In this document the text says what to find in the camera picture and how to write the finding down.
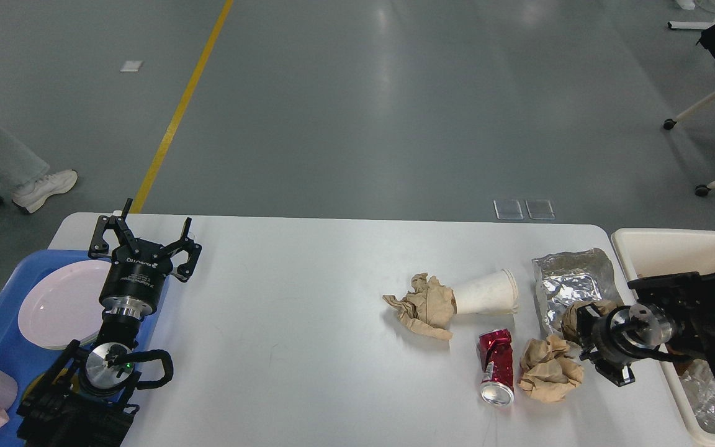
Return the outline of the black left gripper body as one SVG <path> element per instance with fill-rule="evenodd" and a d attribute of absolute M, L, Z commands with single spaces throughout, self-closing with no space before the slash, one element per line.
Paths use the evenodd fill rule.
<path fill-rule="evenodd" d="M 116 251 L 103 284 L 99 302 L 105 310 L 130 309 L 131 316 L 142 318 L 155 314 L 164 283 L 171 272 L 166 256 L 147 254 L 147 258 Z"/>

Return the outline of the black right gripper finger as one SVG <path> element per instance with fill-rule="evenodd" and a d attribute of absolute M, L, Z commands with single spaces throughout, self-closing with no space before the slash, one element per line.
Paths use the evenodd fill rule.
<path fill-rule="evenodd" d="M 607 315 L 601 316 L 595 305 L 578 310 L 578 334 L 582 348 L 599 348 L 607 332 Z"/>
<path fill-rule="evenodd" d="M 637 359 L 618 349 L 584 348 L 579 356 L 581 360 L 590 360 L 594 368 L 616 387 L 633 384 L 636 377 L 631 365 Z"/>

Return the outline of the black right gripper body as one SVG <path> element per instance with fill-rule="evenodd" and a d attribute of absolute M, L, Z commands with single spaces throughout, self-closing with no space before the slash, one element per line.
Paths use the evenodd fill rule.
<path fill-rule="evenodd" d="M 588 324 L 591 330 L 590 341 L 593 343 L 588 358 L 596 370 L 622 370 L 630 365 L 630 358 L 618 347 L 612 334 L 613 327 L 626 322 L 628 309 L 617 307 L 601 316 L 599 307 L 587 308 L 588 316 L 593 317 L 593 322 Z"/>

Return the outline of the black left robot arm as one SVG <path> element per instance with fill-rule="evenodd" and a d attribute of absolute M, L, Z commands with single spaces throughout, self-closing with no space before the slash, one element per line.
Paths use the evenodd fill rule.
<path fill-rule="evenodd" d="M 110 261 L 102 325 L 90 345 L 69 342 L 23 393 L 16 433 L 26 446 L 119 446 L 140 409 L 130 403 L 134 392 L 164 387 L 175 374 L 171 355 L 139 350 L 137 336 L 159 309 L 166 280 L 190 280 L 202 246 L 190 235 L 191 218 L 171 243 L 136 237 L 127 225 L 131 204 L 97 218 L 88 257 Z"/>

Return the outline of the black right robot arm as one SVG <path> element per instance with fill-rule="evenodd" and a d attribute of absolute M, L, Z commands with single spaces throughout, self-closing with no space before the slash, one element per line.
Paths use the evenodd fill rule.
<path fill-rule="evenodd" d="M 715 377 L 715 273 L 650 276 L 627 285 L 633 305 L 605 315 L 595 304 L 578 308 L 580 359 L 618 387 L 635 382 L 631 366 L 642 359 L 702 359 Z"/>

